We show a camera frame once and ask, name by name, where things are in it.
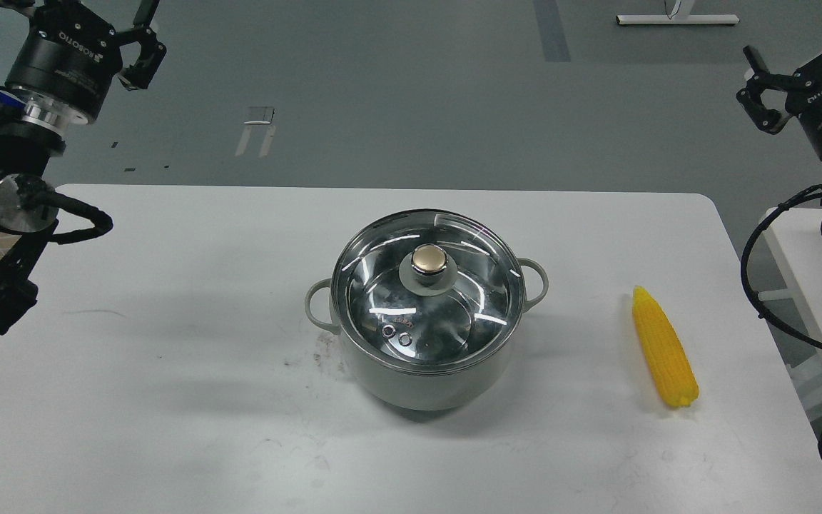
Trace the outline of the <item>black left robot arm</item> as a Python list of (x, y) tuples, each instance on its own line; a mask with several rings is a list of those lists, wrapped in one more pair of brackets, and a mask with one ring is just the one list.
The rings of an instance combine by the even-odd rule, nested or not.
[(29, 279), (49, 244), (100, 238), (110, 215), (56, 192), (44, 179), (69, 126), (97, 120), (112, 81), (146, 90), (167, 49), (151, 26), (158, 2), (141, 1), (124, 31), (81, 1), (0, 1), (29, 32), (0, 85), (0, 336), (36, 305)]

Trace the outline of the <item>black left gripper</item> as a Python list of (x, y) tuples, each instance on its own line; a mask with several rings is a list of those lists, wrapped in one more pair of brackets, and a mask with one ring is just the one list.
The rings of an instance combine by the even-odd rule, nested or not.
[[(79, 1), (35, 6), (4, 84), (61, 102), (83, 121), (97, 120), (115, 75), (128, 91), (147, 90), (160, 68), (167, 48), (151, 27), (160, 2), (141, 0), (133, 27), (113, 39), (112, 25)], [(133, 43), (140, 46), (139, 55), (123, 68), (118, 48)]]

